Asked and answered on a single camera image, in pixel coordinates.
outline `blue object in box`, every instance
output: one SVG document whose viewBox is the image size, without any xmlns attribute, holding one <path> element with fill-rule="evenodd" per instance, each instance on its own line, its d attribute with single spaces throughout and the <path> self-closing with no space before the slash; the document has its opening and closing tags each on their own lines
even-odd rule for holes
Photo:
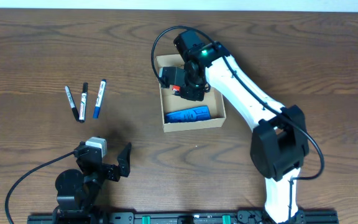
<svg viewBox="0 0 358 224">
<path fill-rule="evenodd" d="M 165 115 L 166 123 L 205 121 L 209 119 L 211 119 L 211 115 L 209 115 L 209 109 L 207 106 L 199 106 Z"/>
</svg>

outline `green clip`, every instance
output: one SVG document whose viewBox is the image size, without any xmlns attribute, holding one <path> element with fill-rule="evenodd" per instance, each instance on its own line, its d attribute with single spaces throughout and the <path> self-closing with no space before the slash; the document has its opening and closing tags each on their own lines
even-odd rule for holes
<svg viewBox="0 0 358 224">
<path fill-rule="evenodd" d="M 142 217 L 142 224 L 150 224 L 151 223 L 150 217 Z"/>
<path fill-rule="evenodd" d="M 223 215 L 223 224 L 231 224 L 230 215 Z"/>
</svg>

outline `wood grain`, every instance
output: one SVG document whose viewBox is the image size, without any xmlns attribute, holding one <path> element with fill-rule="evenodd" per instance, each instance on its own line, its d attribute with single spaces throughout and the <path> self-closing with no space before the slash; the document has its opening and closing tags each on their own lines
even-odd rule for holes
<svg viewBox="0 0 358 224">
<path fill-rule="evenodd" d="M 321 178 L 298 185 L 304 208 L 334 208 L 358 223 L 358 14 L 0 9 L 0 223 L 11 185 L 31 168 L 70 152 L 91 136 L 108 140 L 106 162 L 131 141 L 132 172 L 107 183 L 100 204 L 144 211 L 263 207 L 264 179 L 249 157 L 250 130 L 225 102 L 222 128 L 163 133 L 158 85 L 150 67 L 154 38 L 194 26 L 221 41 L 269 95 L 306 114 L 326 156 Z M 157 55 L 173 54 L 173 38 Z M 98 120 L 91 119 L 102 78 Z M 64 86 L 79 102 L 89 83 L 88 119 L 73 119 Z M 314 151 L 302 175 L 319 167 Z M 16 223 L 56 206 L 54 182 L 65 159 L 14 191 Z"/>
</svg>

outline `pen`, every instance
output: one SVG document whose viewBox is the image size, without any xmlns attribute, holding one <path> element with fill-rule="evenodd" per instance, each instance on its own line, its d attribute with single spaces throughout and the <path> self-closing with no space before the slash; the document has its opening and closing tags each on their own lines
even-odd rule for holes
<svg viewBox="0 0 358 224">
<path fill-rule="evenodd" d="M 94 119 L 97 119 L 99 117 L 99 112 L 100 112 L 100 107 L 102 105 L 102 100 L 103 100 L 105 87 L 106 87 L 106 80 L 102 80 L 100 82 L 98 99 L 96 100 L 96 105 L 94 106 L 94 111 L 93 111 L 93 118 Z"/>
<path fill-rule="evenodd" d="M 84 83 L 82 86 L 81 94 L 81 107 L 80 107 L 80 120 L 79 122 L 85 122 L 85 111 L 86 111 L 86 97 L 88 96 L 88 83 Z"/>
<path fill-rule="evenodd" d="M 76 121 L 78 121 L 78 110 L 77 110 L 77 107 L 75 106 L 74 99 L 70 92 L 70 88 L 68 86 L 66 86 L 65 89 L 66 89 L 68 102 L 70 103 L 71 110 L 73 111 L 74 118 Z"/>
</svg>

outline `cardboard box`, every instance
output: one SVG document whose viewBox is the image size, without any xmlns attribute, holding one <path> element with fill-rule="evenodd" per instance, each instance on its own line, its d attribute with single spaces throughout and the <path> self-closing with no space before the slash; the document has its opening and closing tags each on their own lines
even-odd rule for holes
<svg viewBox="0 0 358 224">
<path fill-rule="evenodd" d="M 184 61 L 178 54 L 157 56 L 156 61 L 158 70 L 165 66 L 176 66 L 183 68 L 184 65 Z M 223 96 L 214 88 L 211 88 L 209 93 L 205 93 L 203 101 L 190 101 L 182 99 L 180 96 L 175 96 L 173 94 L 172 87 L 169 89 L 162 89 L 160 85 L 160 99 L 162 110 L 162 126 L 164 132 L 217 128 L 221 127 L 223 122 L 226 120 Z M 198 106 L 208 106 L 209 113 L 211 115 L 210 120 L 185 123 L 165 122 L 165 115 L 167 113 L 195 108 Z"/>
</svg>

